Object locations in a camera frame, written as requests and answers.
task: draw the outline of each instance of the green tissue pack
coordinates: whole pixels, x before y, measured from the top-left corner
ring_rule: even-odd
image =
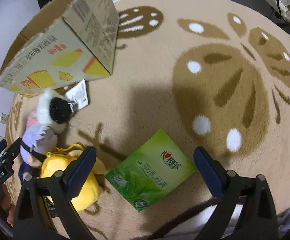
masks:
[[[168,135],[159,130],[105,177],[141,211],[163,198],[196,170]]]

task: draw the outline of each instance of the yellow strap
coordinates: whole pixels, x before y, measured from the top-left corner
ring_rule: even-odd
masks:
[[[84,150],[84,147],[83,146],[81,146],[78,143],[74,143],[74,144],[72,144],[71,146],[69,146],[66,149],[62,149],[62,148],[55,147],[53,152],[48,152],[46,154],[46,157],[50,157],[50,156],[52,156],[54,154],[68,154],[68,152],[72,151],[72,149],[75,148],[75,147],[78,148],[78,149],[80,149],[80,150],[82,150],[82,151]]]

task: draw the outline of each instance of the open cardboard box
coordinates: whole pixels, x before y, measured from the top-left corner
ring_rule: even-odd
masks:
[[[0,87],[27,97],[112,74],[119,17],[112,0],[53,0],[18,34]]]

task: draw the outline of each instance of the yellow plush toy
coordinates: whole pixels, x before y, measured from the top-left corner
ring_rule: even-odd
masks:
[[[84,148],[79,144],[72,144],[67,149],[55,148],[54,152],[47,153],[47,158],[41,166],[40,177],[46,178],[52,176],[55,171],[64,171],[69,163],[78,159]],[[72,199],[72,204],[76,211],[81,211],[93,204],[103,189],[98,185],[94,174],[105,174],[106,168],[104,164],[96,158],[96,163],[88,175],[78,197]]]

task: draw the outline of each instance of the brown mushroom pattern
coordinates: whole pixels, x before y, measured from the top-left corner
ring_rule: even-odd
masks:
[[[229,13],[228,22],[237,36],[246,35],[238,15]],[[197,36],[229,39],[210,23],[179,19],[178,24]],[[177,59],[173,71],[173,95],[185,129],[198,145],[218,156],[248,155],[263,141],[270,121],[268,95],[277,111],[276,124],[282,118],[279,103],[290,105],[277,84],[267,93],[253,65],[254,49],[277,83],[290,88],[290,55],[284,45],[261,28],[252,29],[249,43],[240,45],[242,49],[225,43],[193,47]]]
[[[146,35],[160,27],[164,20],[162,12],[152,6],[138,6],[118,13],[120,24],[118,39]]]

